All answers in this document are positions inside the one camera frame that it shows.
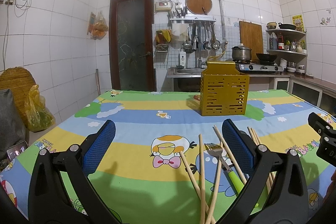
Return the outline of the colourful cartoon tablecloth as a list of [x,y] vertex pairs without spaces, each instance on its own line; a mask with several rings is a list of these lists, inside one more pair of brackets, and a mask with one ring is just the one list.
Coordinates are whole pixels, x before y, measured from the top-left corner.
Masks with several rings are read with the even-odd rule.
[[[319,135],[308,125],[310,113],[335,125],[329,113],[284,90],[249,92],[245,114],[231,120],[240,130],[254,129],[271,151],[296,150],[314,214],[335,168],[316,154]],[[116,217],[124,223],[198,223],[200,201],[180,155],[198,178],[198,144],[218,143],[214,127],[224,117],[202,116],[199,95],[182,92],[106,92],[40,137],[1,172],[1,186],[20,212],[28,213],[39,151],[65,151],[107,120],[115,123],[116,136],[89,179]]]

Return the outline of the yellow plastic bag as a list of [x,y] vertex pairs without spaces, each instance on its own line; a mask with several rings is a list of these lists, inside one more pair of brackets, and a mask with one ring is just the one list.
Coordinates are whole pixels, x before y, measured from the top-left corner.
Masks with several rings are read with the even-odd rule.
[[40,132],[55,124],[55,117],[46,107],[45,98],[40,94],[39,85],[33,85],[25,99],[25,114],[28,128],[32,132]]

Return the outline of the black wok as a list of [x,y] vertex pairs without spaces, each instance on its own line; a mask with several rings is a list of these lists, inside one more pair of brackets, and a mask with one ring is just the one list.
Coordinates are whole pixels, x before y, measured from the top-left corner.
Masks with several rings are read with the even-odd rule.
[[274,54],[265,54],[265,53],[256,53],[256,56],[261,65],[274,65],[277,59],[277,55]]

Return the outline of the woven straw mat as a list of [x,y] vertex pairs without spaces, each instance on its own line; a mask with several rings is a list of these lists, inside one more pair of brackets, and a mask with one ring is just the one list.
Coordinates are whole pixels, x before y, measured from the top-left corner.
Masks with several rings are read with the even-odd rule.
[[32,74],[23,67],[8,68],[1,74],[0,80],[1,90],[11,90],[18,114],[26,128],[28,128],[25,100],[31,87],[36,84]]

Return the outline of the corner wall shelf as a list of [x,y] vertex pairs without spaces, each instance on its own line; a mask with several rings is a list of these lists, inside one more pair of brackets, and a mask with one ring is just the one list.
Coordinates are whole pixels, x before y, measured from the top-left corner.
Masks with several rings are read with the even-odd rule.
[[266,30],[267,52],[281,52],[307,56],[306,32],[292,29]]

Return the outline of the round wooden cutting board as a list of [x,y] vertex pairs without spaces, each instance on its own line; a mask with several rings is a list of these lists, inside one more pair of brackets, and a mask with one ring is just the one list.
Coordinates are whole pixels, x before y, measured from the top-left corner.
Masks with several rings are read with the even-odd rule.
[[208,15],[213,8],[211,0],[185,0],[187,9],[193,14]]

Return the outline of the steel gas stove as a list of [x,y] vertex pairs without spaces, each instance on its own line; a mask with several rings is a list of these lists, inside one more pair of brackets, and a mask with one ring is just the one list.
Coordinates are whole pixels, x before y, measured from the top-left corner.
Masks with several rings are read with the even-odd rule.
[[277,65],[236,62],[236,69],[245,74],[281,74],[284,69]]

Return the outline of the green handled metal fork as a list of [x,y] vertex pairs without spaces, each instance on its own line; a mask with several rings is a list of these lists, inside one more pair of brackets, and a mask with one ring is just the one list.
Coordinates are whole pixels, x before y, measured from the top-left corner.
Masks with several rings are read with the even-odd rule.
[[213,143],[206,143],[205,147],[210,155],[212,155],[213,157],[217,157],[219,159],[219,161],[222,164],[222,169],[227,172],[228,177],[230,178],[232,185],[236,190],[236,193],[239,194],[242,191],[244,184],[224,159],[223,147],[221,145]]

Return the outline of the yellow wall poster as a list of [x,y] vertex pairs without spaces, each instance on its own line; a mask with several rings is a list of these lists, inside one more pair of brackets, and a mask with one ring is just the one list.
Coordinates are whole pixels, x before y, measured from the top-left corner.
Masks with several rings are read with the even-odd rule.
[[302,14],[294,15],[291,17],[291,19],[292,19],[293,25],[296,26],[297,31],[300,31],[300,32],[305,31]]

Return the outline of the rectangular wooden cutting board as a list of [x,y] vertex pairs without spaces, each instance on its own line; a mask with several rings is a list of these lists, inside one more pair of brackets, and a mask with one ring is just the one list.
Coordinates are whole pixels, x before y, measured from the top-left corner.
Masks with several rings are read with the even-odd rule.
[[252,61],[257,61],[257,53],[264,53],[262,26],[251,22],[240,21],[240,41],[252,50]]

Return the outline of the yellow rubber gloves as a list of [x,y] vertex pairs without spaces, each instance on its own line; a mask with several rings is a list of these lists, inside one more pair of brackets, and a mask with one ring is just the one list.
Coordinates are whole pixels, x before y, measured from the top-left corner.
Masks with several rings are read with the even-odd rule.
[[171,30],[157,30],[155,32],[155,42],[157,44],[166,44],[171,42]]

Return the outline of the dark brown glass door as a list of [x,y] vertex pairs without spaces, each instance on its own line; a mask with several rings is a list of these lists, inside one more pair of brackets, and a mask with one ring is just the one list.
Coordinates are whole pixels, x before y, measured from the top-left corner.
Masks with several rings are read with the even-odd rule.
[[110,0],[109,63],[112,88],[155,91],[154,0]]

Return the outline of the steel utensil rack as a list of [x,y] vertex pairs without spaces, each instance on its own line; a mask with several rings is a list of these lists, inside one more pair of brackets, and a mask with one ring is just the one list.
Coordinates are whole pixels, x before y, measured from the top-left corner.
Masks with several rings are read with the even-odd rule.
[[169,18],[172,24],[194,24],[196,22],[215,23],[217,20],[211,16],[192,16],[184,18]]

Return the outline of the steel cooking pot with lid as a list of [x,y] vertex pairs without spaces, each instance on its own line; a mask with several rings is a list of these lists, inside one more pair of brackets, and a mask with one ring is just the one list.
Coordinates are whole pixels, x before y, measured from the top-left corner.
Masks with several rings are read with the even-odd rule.
[[250,62],[252,60],[252,50],[244,44],[232,47],[232,60],[237,62]]

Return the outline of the white soap bottle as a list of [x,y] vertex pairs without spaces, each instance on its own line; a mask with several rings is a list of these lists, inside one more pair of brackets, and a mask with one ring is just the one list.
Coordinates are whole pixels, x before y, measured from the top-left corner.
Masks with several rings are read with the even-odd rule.
[[179,52],[179,67],[183,69],[186,66],[186,53],[184,50]]

